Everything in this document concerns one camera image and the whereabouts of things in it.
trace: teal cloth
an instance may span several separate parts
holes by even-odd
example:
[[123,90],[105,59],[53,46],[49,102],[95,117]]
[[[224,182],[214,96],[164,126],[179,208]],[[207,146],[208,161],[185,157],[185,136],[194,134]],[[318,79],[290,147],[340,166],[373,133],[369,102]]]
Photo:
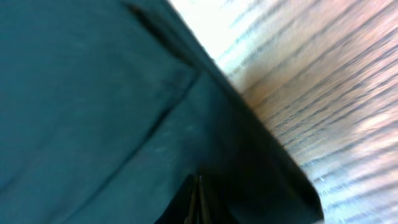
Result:
[[322,218],[166,1],[5,0],[0,28],[0,223],[154,223],[198,171],[240,223]]

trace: dark object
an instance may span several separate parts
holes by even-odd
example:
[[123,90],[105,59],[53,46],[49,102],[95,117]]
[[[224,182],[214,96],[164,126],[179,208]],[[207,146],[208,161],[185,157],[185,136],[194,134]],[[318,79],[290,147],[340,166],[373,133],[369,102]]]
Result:
[[203,175],[189,175],[155,224],[237,224]]
[[322,218],[166,1],[0,5],[0,223],[154,223],[188,174],[239,223]]

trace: wooden floor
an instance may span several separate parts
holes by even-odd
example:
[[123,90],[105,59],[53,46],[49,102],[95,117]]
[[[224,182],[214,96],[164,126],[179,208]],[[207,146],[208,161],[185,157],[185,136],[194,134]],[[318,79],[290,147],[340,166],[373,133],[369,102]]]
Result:
[[398,1],[171,2],[307,173],[325,223],[398,223]]

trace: dark teal fabric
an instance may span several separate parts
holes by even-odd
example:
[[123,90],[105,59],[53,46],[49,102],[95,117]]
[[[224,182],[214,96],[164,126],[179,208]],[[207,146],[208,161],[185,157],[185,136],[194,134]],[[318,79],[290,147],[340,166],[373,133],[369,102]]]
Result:
[[3,0],[0,29],[0,223],[154,223],[198,171],[241,223],[322,217],[167,2]]

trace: wooden surface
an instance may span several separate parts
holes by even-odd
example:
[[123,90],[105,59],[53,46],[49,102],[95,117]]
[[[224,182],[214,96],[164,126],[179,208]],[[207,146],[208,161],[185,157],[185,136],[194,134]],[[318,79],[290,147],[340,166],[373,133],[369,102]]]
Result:
[[325,223],[398,223],[398,1],[171,2],[307,173]]

